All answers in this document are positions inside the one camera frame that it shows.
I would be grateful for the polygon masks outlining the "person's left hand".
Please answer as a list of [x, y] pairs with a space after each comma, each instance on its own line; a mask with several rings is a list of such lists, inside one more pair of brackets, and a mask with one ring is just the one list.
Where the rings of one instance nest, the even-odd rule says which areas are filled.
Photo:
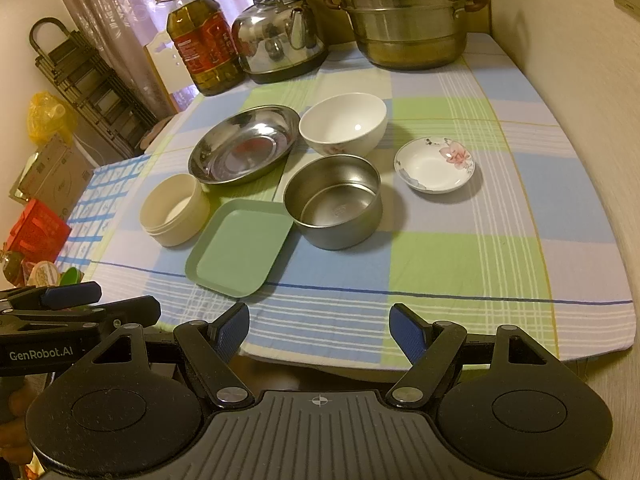
[[37, 390], [25, 379], [21, 388], [14, 390], [6, 400], [11, 419], [1, 426], [1, 457], [9, 464], [24, 466], [32, 460], [25, 426], [25, 415], [37, 396]]

